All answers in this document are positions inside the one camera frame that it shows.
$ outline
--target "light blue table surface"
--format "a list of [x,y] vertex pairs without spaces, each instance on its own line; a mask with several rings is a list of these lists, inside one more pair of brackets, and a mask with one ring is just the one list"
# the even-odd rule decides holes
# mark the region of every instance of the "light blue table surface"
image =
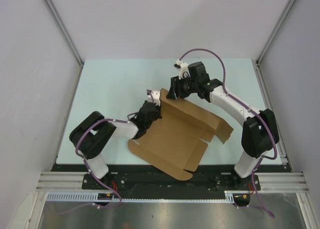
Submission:
[[[59,149],[57,164],[83,164],[75,154],[69,141],[71,131],[93,111],[106,118],[126,120],[129,113],[140,109],[147,99],[146,89],[170,87],[170,78],[177,76],[173,66],[176,59],[124,59],[86,60],[75,94],[67,126]],[[223,71],[217,59],[185,59],[187,63],[202,61],[210,78],[222,81]],[[225,58],[226,85],[234,95],[250,105],[265,109],[256,74],[249,58]],[[200,162],[201,165],[236,164],[243,152],[241,146],[242,127],[216,105],[201,100],[193,94],[188,100],[224,118],[233,128],[229,140],[222,144],[215,136],[209,143]],[[102,155],[107,164],[147,165],[132,154],[127,138],[111,138]],[[262,164],[279,165],[281,159],[263,160]]]

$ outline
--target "white wall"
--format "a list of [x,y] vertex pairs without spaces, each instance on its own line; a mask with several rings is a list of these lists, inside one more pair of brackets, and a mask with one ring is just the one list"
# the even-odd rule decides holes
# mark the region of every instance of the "white wall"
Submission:
[[0,0],[0,228],[58,146],[80,72],[42,0]]
[[320,3],[298,0],[262,61],[289,159],[320,213]]
[[85,59],[178,58],[195,47],[256,59],[288,0],[53,1]]

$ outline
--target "reflective metal surface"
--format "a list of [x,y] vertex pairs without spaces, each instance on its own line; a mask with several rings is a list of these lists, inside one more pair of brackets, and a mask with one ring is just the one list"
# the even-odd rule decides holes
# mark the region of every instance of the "reflective metal surface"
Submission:
[[[296,194],[263,194],[261,197],[275,219],[261,209],[236,209],[224,203],[124,203],[114,209],[89,205],[64,215],[54,215],[50,210],[63,212],[82,203],[46,202],[39,229],[306,228]],[[250,204],[259,204],[255,196]]]

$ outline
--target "brown cardboard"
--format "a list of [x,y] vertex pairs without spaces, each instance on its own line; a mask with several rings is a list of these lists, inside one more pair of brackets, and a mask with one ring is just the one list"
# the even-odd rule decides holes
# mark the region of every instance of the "brown cardboard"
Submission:
[[154,121],[144,136],[129,140],[129,150],[177,180],[192,178],[214,135],[222,143],[233,128],[221,117],[184,99],[169,100],[161,90],[162,119]]

